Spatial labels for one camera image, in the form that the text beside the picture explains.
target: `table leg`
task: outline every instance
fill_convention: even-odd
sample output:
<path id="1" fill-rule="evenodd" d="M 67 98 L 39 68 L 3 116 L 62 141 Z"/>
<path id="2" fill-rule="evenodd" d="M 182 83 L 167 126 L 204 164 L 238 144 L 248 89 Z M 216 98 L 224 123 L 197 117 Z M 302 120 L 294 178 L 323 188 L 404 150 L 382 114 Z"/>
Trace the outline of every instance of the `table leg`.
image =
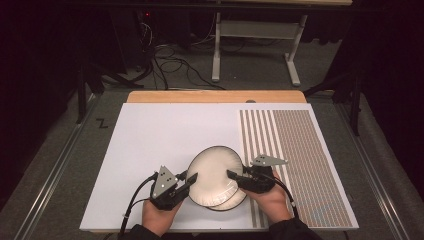
<path id="1" fill-rule="evenodd" d="M 296 30 L 296 34 L 293 38 L 293 45 L 290 53 L 285 54 L 285 60 L 287 64 L 287 68 L 289 70 L 290 78 L 292 81 L 293 86 L 300 86 L 300 80 L 299 76 L 297 75 L 296 67 L 294 65 L 293 59 L 296 54 L 297 48 L 299 47 L 300 38 L 303 34 L 303 29 L 305 28 L 306 19 L 308 18 L 307 15 L 302 15 L 299 27 Z"/>
<path id="2" fill-rule="evenodd" d="M 212 82 L 219 82 L 220 68 L 221 68 L 221 53 L 220 53 L 220 41 L 221 41 L 221 13 L 216 13 L 216 24 L 215 24 L 215 51 L 213 54 L 213 65 L 212 65 Z"/>

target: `person's left hand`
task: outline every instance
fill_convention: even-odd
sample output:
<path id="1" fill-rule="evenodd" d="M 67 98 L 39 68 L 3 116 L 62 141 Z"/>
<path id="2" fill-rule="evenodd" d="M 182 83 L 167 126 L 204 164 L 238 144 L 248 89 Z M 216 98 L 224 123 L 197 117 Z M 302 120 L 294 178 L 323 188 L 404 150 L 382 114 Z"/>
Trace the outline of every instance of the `person's left hand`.
<path id="1" fill-rule="evenodd" d="M 171 227 L 174 217 L 182 204 L 183 202 L 181 201 L 171 211 L 164 211 L 157 209 L 150 200 L 144 201 L 142 225 L 159 237 L 162 237 Z"/>

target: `hand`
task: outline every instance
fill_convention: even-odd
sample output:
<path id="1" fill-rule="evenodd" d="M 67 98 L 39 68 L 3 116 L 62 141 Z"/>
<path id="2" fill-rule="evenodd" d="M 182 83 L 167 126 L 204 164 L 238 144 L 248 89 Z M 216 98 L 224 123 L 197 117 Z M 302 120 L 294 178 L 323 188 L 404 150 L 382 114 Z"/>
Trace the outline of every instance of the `hand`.
<path id="1" fill-rule="evenodd" d="M 162 237 L 171 227 L 174 217 L 180 209 L 183 202 L 181 201 L 171 211 L 159 210 L 149 200 L 144 201 L 142 225 Z"/>
<path id="2" fill-rule="evenodd" d="M 280 178 L 276 171 L 273 171 L 273 174 L 276 178 Z M 261 194 L 241 190 L 258 203 L 259 208 L 268 216 L 271 223 L 292 218 L 286 204 L 286 193 L 280 186 L 275 185 L 269 192 Z"/>

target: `black sleeve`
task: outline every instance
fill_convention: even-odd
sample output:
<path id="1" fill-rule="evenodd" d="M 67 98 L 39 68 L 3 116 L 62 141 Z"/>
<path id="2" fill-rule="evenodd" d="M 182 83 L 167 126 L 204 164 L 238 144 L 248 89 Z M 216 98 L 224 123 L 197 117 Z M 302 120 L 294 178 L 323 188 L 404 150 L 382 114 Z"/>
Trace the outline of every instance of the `black sleeve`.
<path id="1" fill-rule="evenodd" d="M 161 238 L 149 229 L 135 225 L 129 233 L 125 233 L 119 240 L 161 240 Z"/>
<path id="2" fill-rule="evenodd" d="M 272 240 L 322 240 L 298 218 L 281 221 L 269 227 Z"/>

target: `person's right hand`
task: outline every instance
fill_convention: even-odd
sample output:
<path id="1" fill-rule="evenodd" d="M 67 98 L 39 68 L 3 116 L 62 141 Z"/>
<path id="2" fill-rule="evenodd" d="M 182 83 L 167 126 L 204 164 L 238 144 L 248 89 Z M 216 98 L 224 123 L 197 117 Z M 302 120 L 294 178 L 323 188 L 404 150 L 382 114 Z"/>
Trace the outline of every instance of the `person's right hand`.
<path id="1" fill-rule="evenodd" d="M 273 174 L 279 179 L 277 172 L 274 171 Z M 271 223 L 292 218 L 286 204 L 286 193 L 277 184 L 269 192 L 261 194 L 241 190 L 258 203 L 259 208 L 268 216 Z"/>

